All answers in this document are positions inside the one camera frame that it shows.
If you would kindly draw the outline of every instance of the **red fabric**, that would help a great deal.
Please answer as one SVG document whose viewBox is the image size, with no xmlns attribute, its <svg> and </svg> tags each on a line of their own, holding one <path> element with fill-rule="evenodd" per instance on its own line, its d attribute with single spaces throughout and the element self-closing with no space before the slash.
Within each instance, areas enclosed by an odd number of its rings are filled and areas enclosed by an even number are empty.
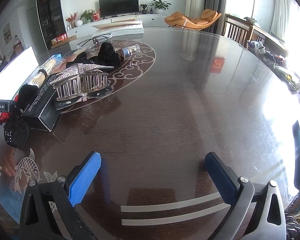
<svg viewBox="0 0 300 240">
<path fill-rule="evenodd" d="M 16 95 L 16 97 L 14 98 L 15 102 L 18 102 L 18 97 L 19 97 L 19 95 Z M 9 119 L 9 116 L 10 116 L 10 113 L 1 113 L 1 115 L 0 115 L 0 125 L 3 125 L 5 122 L 7 122 L 8 119 Z"/>
</svg>

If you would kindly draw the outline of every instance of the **blue gripper pad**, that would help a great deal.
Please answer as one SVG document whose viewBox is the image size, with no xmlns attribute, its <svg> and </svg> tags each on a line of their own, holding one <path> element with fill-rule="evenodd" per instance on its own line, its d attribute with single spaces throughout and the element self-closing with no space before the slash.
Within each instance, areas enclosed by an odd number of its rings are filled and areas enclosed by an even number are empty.
<svg viewBox="0 0 300 240">
<path fill-rule="evenodd" d="M 73 207 L 75 204 L 81 203 L 100 166 L 101 156 L 95 152 L 69 186 L 69 200 Z"/>
<path fill-rule="evenodd" d="M 223 201 L 231 206 L 237 203 L 240 184 L 238 177 L 214 153 L 208 153 L 204 158 L 204 166 L 208 171 L 213 183 L 216 185 Z"/>
</svg>

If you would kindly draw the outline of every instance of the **metal screw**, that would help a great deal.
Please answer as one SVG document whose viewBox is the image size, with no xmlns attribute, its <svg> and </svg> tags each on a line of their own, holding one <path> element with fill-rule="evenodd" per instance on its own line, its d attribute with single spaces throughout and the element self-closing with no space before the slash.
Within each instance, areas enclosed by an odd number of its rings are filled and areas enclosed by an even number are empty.
<svg viewBox="0 0 300 240">
<path fill-rule="evenodd" d="M 31 181 L 29 182 L 29 186 L 32 187 L 32 186 L 34 186 L 34 185 L 35 185 L 35 180 L 31 180 Z"/>
<path fill-rule="evenodd" d="M 247 177 L 244 177 L 244 176 L 240 177 L 240 180 L 241 180 L 241 182 L 243 182 L 243 183 L 249 182 L 249 179 L 248 179 Z"/>
<path fill-rule="evenodd" d="M 66 181 L 66 177 L 65 176 L 60 176 L 60 177 L 58 177 L 57 180 L 58 180 L 59 183 L 62 183 L 62 182 Z"/>
<path fill-rule="evenodd" d="M 278 184 L 277 184 L 277 182 L 276 182 L 275 180 L 271 180 L 271 181 L 270 181 L 270 185 L 271 185 L 272 187 L 276 187 Z"/>
</svg>

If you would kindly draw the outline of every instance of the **orange leather chair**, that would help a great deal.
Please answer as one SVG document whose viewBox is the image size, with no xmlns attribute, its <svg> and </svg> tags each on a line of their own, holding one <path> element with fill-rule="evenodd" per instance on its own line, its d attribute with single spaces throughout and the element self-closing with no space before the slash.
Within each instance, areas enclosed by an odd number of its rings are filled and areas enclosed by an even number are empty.
<svg viewBox="0 0 300 240">
<path fill-rule="evenodd" d="M 221 13 L 205 9 L 201 16 L 196 19 L 191 19 L 180 12 L 175 12 L 171 16 L 166 17 L 164 21 L 171 27 L 201 31 L 212 25 L 220 16 Z"/>
</svg>

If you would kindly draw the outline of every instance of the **white round pot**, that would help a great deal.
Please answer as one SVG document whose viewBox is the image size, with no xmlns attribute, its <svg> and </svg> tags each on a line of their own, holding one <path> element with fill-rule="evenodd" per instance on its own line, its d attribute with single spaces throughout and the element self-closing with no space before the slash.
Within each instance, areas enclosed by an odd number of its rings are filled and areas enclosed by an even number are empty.
<svg viewBox="0 0 300 240">
<path fill-rule="evenodd" d="M 165 9 L 156 9 L 157 14 L 166 14 Z"/>
<path fill-rule="evenodd" d="M 82 20 L 77 20 L 77 21 L 75 22 L 75 25 L 76 25 L 77 27 L 81 26 L 82 24 L 83 24 L 83 21 L 82 21 Z"/>
</svg>

